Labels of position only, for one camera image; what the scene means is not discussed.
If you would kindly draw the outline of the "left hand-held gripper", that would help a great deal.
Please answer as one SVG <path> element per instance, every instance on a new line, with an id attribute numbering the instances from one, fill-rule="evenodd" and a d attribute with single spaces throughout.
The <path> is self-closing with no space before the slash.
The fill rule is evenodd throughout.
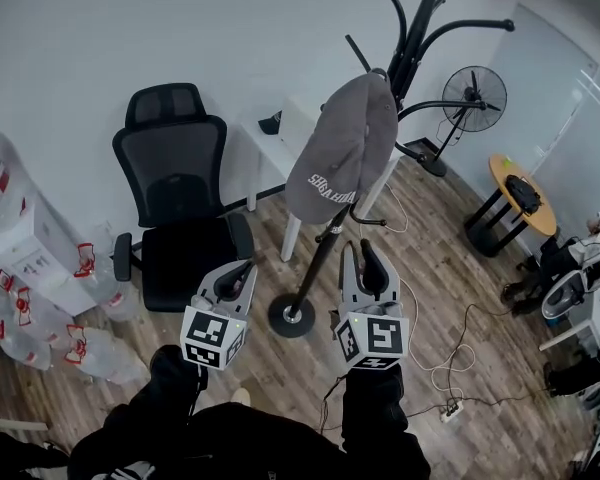
<path id="1" fill-rule="evenodd" d="M 215 370 L 229 366 L 245 342 L 257 275 L 252 261 L 229 262 L 205 275 L 183 316 L 185 360 Z M 225 308 L 210 301 L 222 301 Z"/>

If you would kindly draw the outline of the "black metal coat rack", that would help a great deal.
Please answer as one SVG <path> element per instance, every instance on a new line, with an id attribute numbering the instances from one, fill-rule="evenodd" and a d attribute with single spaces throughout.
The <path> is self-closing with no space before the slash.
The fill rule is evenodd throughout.
<path id="1" fill-rule="evenodd" d="M 412 22 L 406 20 L 400 0 L 390 1 L 396 10 L 399 22 L 399 35 L 395 51 L 388 69 L 368 68 L 365 74 L 377 72 L 389 82 L 398 112 L 398 124 L 402 119 L 417 111 L 428 108 L 442 108 L 444 105 L 441 100 L 424 101 L 410 107 L 402 105 L 421 60 L 434 41 L 443 34 L 460 28 L 499 29 L 506 32 L 512 32 L 515 29 L 515 25 L 510 19 L 469 19 L 452 21 L 434 31 L 430 31 L 428 26 L 431 17 L 443 0 L 421 0 Z M 397 139 L 394 148 L 405 156 L 416 158 L 419 162 L 424 160 L 422 156 L 417 156 L 414 151 L 400 144 Z M 314 326 L 315 309 L 308 299 L 309 291 L 334 247 L 345 219 L 356 216 L 355 207 L 361 195 L 354 203 L 342 208 L 333 219 L 322 224 L 325 229 L 316 239 L 318 248 L 298 291 L 280 295 L 270 304 L 268 309 L 269 324 L 278 335 L 286 338 L 297 338 L 306 335 Z"/>

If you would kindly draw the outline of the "grey baseball cap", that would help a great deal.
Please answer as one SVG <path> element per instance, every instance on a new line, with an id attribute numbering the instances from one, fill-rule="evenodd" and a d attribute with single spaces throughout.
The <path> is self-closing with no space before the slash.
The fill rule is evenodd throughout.
<path id="1" fill-rule="evenodd" d="M 291 215 L 314 225 L 333 219 L 377 181 L 397 135 L 398 112 L 383 76 L 369 72 L 341 86 L 287 178 Z"/>

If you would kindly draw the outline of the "person's right forearm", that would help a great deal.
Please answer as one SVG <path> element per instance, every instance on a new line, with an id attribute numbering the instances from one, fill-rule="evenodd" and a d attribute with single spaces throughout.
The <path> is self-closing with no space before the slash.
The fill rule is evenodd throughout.
<path id="1" fill-rule="evenodd" d="M 429 480 L 431 467 L 408 432 L 401 366 L 352 369 L 343 396 L 342 447 L 353 480 Z"/>

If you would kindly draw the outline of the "person's left forearm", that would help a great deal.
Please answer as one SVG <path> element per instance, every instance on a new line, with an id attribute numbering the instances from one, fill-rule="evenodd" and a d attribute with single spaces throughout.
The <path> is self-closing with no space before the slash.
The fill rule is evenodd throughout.
<path id="1" fill-rule="evenodd" d="M 208 370 L 184 359 L 177 345 L 164 345 L 151 358 L 150 379 L 126 404 L 115 407 L 102 430 L 126 445 L 157 445 L 183 431 Z"/>

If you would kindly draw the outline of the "black mesh office chair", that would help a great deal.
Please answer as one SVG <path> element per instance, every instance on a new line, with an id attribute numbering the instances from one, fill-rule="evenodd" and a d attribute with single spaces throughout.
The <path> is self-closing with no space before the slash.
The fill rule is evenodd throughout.
<path id="1" fill-rule="evenodd" d="M 152 312 L 182 312 L 207 274 L 254 255 L 246 217 L 221 200 L 226 138 L 225 121 L 205 110 L 197 86 L 181 82 L 136 92 L 112 140 L 143 230 L 138 244 L 131 233 L 117 236 L 114 274 L 128 281 L 139 270 Z"/>

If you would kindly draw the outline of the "white rectangular table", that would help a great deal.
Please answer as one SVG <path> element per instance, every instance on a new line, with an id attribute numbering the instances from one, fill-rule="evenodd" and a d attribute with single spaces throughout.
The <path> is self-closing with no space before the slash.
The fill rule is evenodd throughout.
<path id="1" fill-rule="evenodd" d="M 248 188 L 246 204 L 248 210 L 251 212 L 256 209 L 257 194 L 269 190 L 268 188 L 261 188 L 265 167 L 271 167 L 273 172 L 282 178 L 282 182 L 274 183 L 274 186 L 277 186 L 286 182 L 297 159 L 293 157 L 282 143 L 279 133 L 269 136 L 265 135 L 259 128 L 258 120 L 270 117 L 273 114 L 273 110 L 278 108 L 278 105 L 275 104 L 273 107 L 254 107 L 253 110 L 244 113 L 238 121 L 239 130 L 244 133 L 251 143 L 249 167 L 246 173 L 247 181 L 245 181 Z M 359 209 L 356 210 L 357 217 L 366 218 L 402 157 L 403 154 L 394 148 L 394 152 L 391 154 L 384 171 L 366 194 Z M 299 219 L 293 215 L 289 216 L 288 212 L 287 216 L 284 240 L 280 248 L 280 258 L 283 262 L 288 262 L 291 259 L 301 227 Z"/>

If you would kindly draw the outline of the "pile of clear water jugs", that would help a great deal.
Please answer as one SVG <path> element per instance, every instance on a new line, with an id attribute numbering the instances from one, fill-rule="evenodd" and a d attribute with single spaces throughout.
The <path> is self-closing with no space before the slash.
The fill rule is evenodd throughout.
<path id="1" fill-rule="evenodd" d="M 79 267 L 73 279 L 85 288 L 112 321 L 133 319 L 140 307 L 139 293 L 129 281 L 118 281 L 113 261 L 91 243 L 77 246 Z M 16 286 L 0 270 L 0 347 L 15 361 L 41 371 L 51 367 L 54 350 L 81 372 L 122 385 L 139 380 L 148 370 L 137 353 L 122 339 L 103 329 L 74 322 L 70 315 Z"/>

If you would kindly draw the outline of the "person's black top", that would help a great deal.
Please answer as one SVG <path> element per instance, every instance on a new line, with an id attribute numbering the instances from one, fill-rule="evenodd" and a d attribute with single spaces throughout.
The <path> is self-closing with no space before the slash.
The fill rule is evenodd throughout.
<path id="1" fill-rule="evenodd" d="M 190 414 L 123 406 L 82 439 L 69 480 L 429 480 L 417 438 L 347 404 L 341 445 L 300 422 L 224 403 Z"/>

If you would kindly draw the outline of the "white box appliance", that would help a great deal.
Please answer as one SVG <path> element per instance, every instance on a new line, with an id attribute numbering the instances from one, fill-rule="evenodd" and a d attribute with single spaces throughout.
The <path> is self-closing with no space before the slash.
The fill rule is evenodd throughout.
<path id="1" fill-rule="evenodd" d="M 285 98 L 279 127 L 279 137 L 294 158 L 297 158 L 313 134 L 321 105 L 304 96 Z"/>

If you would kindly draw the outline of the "round wooden side table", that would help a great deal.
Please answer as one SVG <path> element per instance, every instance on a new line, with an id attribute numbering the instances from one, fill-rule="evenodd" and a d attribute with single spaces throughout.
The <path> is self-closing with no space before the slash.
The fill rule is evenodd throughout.
<path id="1" fill-rule="evenodd" d="M 528 227 L 545 237 L 551 237 L 557 231 L 555 214 L 538 183 L 510 158 L 511 165 L 505 167 L 502 164 L 504 158 L 509 157 L 498 153 L 489 157 L 489 169 L 496 182 L 496 190 L 464 223 L 465 233 L 471 245 L 480 254 L 489 258 L 496 257 Z M 505 187 L 505 179 L 510 174 L 525 179 L 540 194 L 542 205 L 536 213 L 532 215 L 520 213 L 519 206 Z M 499 238 L 494 227 L 509 211 L 516 213 L 516 217 L 512 221 L 514 227 Z"/>

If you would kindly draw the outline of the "white water dispenser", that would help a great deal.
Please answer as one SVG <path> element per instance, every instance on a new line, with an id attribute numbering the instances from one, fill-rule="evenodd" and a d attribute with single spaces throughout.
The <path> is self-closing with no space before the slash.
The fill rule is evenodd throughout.
<path id="1" fill-rule="evenodd" d="M 0 232 L 0 267 L 72 316 L 96 306 L 74 276 L 77 245 L 41 198 L 12 229 Z"/>

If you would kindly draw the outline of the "large clear dispenser bottle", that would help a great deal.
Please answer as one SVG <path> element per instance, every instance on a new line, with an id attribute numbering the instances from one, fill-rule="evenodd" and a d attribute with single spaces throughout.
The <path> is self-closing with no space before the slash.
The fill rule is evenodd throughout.
<path id="1" fill-rule="evenodd" d="M 14 145 L 0 132 L 0 232 L 12 229 L 37 194 Z"/>

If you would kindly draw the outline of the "wooden plank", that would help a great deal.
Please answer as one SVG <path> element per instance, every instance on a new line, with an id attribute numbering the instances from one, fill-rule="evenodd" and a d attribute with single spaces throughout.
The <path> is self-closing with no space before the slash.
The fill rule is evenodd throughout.
<path id="1" fill-rule="evenodd" d="M 31 432 L 47 432 L 49 427 L 43 422 L 31 422 L 20 420 L 9 420 L 0 418 L 0 429 L 6 430 L 21 430 Z"/>

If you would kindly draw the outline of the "black fabric bundle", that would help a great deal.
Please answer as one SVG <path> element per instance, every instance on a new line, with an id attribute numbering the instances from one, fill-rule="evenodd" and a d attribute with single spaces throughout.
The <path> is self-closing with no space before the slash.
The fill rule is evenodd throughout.
<path id="1" fill-rule="evenodd" d="M 36 480 L 30 469 L 66 467 L 69 455 L 52 442 L 21 442 L 0 432 L 0 480 Z"/>

